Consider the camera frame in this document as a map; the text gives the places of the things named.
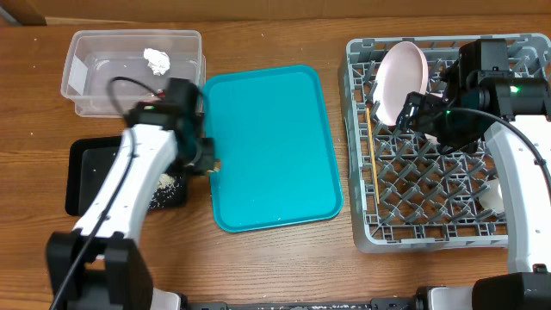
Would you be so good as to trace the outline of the small white cup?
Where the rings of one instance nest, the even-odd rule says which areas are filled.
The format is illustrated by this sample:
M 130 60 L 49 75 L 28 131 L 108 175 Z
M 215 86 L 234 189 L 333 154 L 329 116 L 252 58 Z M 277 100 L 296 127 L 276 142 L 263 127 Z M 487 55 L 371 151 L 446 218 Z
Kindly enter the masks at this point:
M 497 178 L 486 183 L 486 190 L 479 195 L 479 203 L 484 210 L 493 210 L 496 214 L 505 211 L 500 182 Z

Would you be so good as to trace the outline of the large white plate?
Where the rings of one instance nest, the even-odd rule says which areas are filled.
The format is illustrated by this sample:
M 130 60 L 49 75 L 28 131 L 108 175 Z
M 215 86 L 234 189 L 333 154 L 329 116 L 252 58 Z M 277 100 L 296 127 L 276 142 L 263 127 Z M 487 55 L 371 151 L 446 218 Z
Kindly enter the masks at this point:
M 406 97 L 410 92 L 424 93 L 429 69 L 423 52 L 413 43 L 403 41 L 392 47 L 381 61 L 375 76 L 374 103 L 377 119 L 395 126 Z

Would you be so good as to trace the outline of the wooden chopstick slanted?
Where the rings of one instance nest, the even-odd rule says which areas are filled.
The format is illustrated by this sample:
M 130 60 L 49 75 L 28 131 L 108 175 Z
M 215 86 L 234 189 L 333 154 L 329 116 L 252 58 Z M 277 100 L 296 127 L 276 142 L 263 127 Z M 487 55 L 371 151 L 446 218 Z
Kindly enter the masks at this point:
M 370 108 L 366 108 L 366 122 L 367 122 L 367 129 L 368 129 L 368 144 L 369 144 L 369 154 L 370 154 L 370 160 L 372 165 L 372 172 L 373 172 L 373 182 L 375 186 L 375 201 L 377 205 L 380 204 L 380 191 L 379 191 L 379 179 L 378 179 L 378 171 L 376 166 L 376 159 L 375 159 L 375 142 L 374 142 L 374 136 L 373 136 L 373 130 L 371 125 L 371 110 Z

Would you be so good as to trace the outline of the white napkin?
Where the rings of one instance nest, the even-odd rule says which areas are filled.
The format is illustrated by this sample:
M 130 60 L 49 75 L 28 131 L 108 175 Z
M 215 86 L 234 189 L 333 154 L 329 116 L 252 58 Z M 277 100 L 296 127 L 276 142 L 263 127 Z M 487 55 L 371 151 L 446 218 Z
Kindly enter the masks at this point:
M 148 61 L 147 66 L 155 76 L 163 76 L 170 69 L 170 57 L 165 52 L 146 48 L 143 57 Z

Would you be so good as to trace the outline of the white bowl with crumbs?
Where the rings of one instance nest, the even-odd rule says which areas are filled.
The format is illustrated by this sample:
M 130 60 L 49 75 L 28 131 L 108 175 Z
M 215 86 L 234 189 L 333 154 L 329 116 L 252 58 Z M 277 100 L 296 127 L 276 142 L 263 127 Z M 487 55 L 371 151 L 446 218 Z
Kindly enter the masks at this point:
M 437 137 L 433 136 L 433 135 L 430 135 L 428 133 L 426 133 L 424 135 L 424 137 L 433 145 L 435 146 L 438 146 L 440 144 L 440 142 L 437 140 Z

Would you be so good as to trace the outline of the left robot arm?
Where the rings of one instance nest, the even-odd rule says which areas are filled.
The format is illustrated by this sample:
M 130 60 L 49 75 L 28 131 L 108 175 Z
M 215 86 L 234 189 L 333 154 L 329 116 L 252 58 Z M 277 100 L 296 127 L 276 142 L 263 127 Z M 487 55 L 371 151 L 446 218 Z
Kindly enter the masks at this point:
M 53 309 L 184 309 L 182 294 L 155 288 L 139 240 L 158 181 L 172 165 L 185 175 L 214 169 L 197 101 L 139 102 L 102 187 L 71 232 L 53 232 L 46 262 Z

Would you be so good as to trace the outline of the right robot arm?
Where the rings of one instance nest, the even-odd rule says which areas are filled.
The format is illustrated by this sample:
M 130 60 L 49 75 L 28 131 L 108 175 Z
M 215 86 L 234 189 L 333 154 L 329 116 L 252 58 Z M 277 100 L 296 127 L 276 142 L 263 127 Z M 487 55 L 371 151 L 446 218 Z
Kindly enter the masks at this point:
M 550 307 L 550 87 L 496 65 L 448 71 L 443 96 L 408 90 L 397 101 L 396 125 L 462 149 L 484 140 L 498 173 L 507 220 L 506 275 L 466 288 L 421 290 L 422 309 Z

